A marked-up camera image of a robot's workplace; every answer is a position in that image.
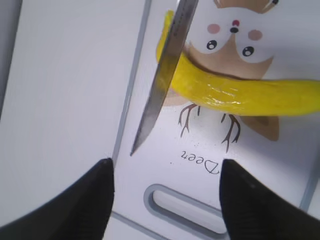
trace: banana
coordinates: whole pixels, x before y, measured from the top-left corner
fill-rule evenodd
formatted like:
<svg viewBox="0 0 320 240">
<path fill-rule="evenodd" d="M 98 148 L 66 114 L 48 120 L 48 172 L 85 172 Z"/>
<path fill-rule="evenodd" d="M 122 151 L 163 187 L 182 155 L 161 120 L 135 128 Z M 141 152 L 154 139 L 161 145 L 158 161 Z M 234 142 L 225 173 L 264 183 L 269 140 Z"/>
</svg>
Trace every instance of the banana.
<svg viewBox="0 0 320 240">
<path fill-rule="evenodd" d="M 174 12 L 165 15 L 156 56 L 159 61 Z M 320 81 L 238 80 L 205 72 L 182 53 L 171 87 L 191 102 L 240 116 L 299 116 L 320 111 Z"/>
</svg>

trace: white cutting board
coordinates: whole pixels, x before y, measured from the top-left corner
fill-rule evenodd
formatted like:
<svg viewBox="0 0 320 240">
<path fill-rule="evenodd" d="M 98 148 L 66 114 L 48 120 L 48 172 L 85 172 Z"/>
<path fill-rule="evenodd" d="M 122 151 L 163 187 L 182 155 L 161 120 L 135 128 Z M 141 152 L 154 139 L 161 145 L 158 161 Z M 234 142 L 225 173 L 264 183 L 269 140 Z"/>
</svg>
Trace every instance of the white cutting board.
<svg viewBox="0 0 320 240">
<path fill-rule="evenodd" d="M 320 31 L 317 30 L 316 20 L 319 18 L 318 7 L 315 6 L 320 7 L 316 0 L 308 1 L 308 5 L 300 0 L 281 0 L 263 16 L 261 24 L 268 26 L 267 34 L 272 41 L 266 46 L 272 47 L 274 57 L 264 78 L 319 78 L 317 59 L 320 48 L 317 39 Z M 190 112 L 189 132 L 185 130 L 181 137 L 187 111 L 182 115 L 182 126 L 178 124 L 179 116 L 182 109 L 191 103 L 165 106 L 145 143 L 130 156 L 157 67 L 156 46 L 164 16 L 167 10 L 175 7 L 174 0 L 153 1 L 151 5 L 116 162 L 114 211 L 169 239 L 199 239 L 199 236 L 152 215 L 144 203 L 144 194 L 149 186 L 159 184 L 220 209 L 219 180 L 225 158 L 235 159 L 267 187 L 299 207 L 311 169 L 319 157 L 319 114 L 280 117 L 277 141 L 268 140 L 236 117 L 241 128 L 240 136 L 237 143 L 231 143 L 237 134 L 237 126 L 234 125 L 226 152 L 227 144 L 222 141 L 231 125 L 228 115 L 221 123 L 223 113 L 201 108 L 198 116 L 198 108 L 194 108 Z M 248 25 L 252 23 L 253 28 L 257 27 L 256 21 L 248 21 L 253 14 L 247 9 L 218 9 L 214 1 L 201 0 L 188 41 L 196 41 L 193 38 L 202 33 L 200 23 L 203 22 L 206 28 L 221 20 L 220 11 L 223 11 L 226 21 L 243 19 Z"/>
</svg>

